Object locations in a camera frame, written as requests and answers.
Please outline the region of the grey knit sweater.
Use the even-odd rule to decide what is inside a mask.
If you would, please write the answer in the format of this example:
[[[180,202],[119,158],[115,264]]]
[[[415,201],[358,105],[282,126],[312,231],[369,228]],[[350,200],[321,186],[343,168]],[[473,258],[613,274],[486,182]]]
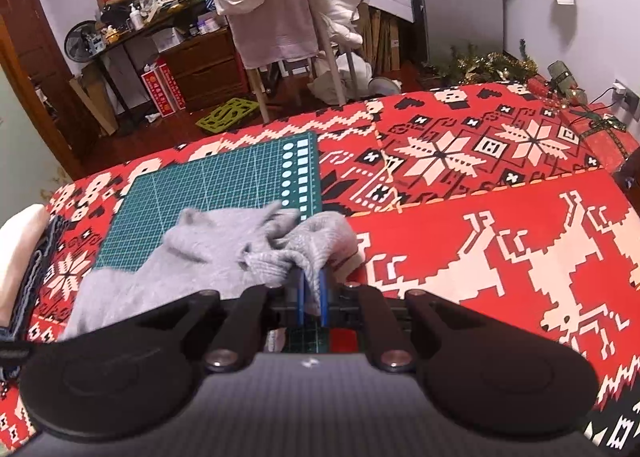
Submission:
[[[177,223],[134,272],[101,267],[81,281],[62,333],[85,333],[213,289],[238,298],[252,286],[285,283],[293,267],[307,278],[311,310],[320,307],[320,272],[355,255],[358,240],[343,214],[302,220],[280,202],[262,208],[184,209]]]

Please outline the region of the chair draped with clothes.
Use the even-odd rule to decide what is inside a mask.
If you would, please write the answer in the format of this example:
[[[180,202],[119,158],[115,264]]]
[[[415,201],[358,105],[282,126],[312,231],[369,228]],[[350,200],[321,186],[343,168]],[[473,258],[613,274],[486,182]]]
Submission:
[[[337,101],[346,103],[332,44],[362,45],[354,21],[361,0],[214,0],[230,25],[235,49],[256,95],[262,119],[270,120],[259,69],[277,62],[306,61],[323,53]]]

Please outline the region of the green cutting mat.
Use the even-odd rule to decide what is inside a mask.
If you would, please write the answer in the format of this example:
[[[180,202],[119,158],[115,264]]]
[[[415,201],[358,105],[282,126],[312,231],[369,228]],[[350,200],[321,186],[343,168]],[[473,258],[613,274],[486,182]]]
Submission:
[[[316,133],[243,146],[137,178],[94,266],[139,269],[186,208],[262,208],[275,200],[296,209],[302,221],[321,211]]]

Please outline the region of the red patterned christmas tablecloth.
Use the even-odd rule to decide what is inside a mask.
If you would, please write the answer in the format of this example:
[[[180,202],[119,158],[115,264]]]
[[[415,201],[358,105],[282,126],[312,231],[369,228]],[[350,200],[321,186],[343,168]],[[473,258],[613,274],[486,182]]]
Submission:
[[[639,449],[639,217],[608,170],[521,84],[414,92],[182,144],[59,188],[67,228],[21,338],[51,342],[137,178],[311,131],[322,206],[358,249],[338,278],[413,288],[572,347],[600,389],[586,437]]]

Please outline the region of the yellow-green foam mat piece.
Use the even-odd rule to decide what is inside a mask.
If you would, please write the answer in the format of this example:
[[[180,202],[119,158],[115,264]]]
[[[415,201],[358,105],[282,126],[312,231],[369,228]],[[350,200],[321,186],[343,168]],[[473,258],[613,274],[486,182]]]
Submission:
[[[255,101],[233,98],[212,110],[208,115],[195,122],[205,132],[218,134],[235,127],[247,116],[259,110]]]

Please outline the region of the brown wooden drawer cabinet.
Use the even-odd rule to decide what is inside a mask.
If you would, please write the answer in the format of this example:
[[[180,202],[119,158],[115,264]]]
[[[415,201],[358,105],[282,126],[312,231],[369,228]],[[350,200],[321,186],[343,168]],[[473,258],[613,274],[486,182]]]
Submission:
[[[248,93],[244,68],[228,27],[186,40],[160,56],[190,113],[212,110]]]

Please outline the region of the red and white carton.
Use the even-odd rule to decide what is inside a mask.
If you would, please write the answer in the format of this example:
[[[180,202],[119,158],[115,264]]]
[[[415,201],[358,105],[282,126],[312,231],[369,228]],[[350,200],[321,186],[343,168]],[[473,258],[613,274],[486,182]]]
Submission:
[[[144,66],[141,79],[160,116],[168,117],[186,109],[177,81],[161,56]]]

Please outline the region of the green tinsel garland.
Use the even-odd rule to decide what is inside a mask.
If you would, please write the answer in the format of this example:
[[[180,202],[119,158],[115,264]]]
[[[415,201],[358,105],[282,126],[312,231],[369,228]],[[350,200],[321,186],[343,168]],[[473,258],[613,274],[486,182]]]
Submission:
[[[480,48],[472,43],[465,48],[451,46],[446,60],[426,64],[420,70],[421,80],[432,80],[433,84],[438,82],[441,86],[509,81],[526,84],[537,74],[538,66],[527,53],[524,39],[518,44],[518,55],[506,51],[480,53]]]

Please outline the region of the folded white towel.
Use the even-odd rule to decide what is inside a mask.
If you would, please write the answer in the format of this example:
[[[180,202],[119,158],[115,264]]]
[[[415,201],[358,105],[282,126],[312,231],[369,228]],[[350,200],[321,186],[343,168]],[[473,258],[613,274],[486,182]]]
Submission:
[[[14,214],[1,226],[0,302],[1,326],[9,327],[17,294],[32,253],[47,229],[50,214],[33,204]]]

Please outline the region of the red gift box with ribbon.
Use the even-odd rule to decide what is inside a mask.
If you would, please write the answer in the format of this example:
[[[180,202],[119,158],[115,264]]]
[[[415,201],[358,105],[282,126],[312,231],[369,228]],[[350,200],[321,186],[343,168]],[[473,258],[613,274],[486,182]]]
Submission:
[[[609,173],[620,169],[638,150],[638,141],[608,106],[602,103],[570,106],[540,75],[527,81],[527,89],[555,111],[561,124],[577,136],[578,144],[585,146]]]

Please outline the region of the black desk fan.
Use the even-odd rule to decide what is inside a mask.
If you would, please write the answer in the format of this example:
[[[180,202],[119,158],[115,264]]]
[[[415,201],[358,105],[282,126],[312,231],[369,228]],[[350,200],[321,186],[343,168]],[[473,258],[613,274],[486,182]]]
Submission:
[[[88,63],[106,49],[96,21],[83,21],[74,26],[64,40],[64,52],[75,63]]]

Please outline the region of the white wall power socket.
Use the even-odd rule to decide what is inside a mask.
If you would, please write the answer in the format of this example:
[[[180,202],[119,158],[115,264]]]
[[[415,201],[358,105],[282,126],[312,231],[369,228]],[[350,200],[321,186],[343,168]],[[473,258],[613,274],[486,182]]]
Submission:
[[[625,110],[634,120],[639,119],[639,94],[627,87],[620,80],[615,80],[613,84],[614,102]]]

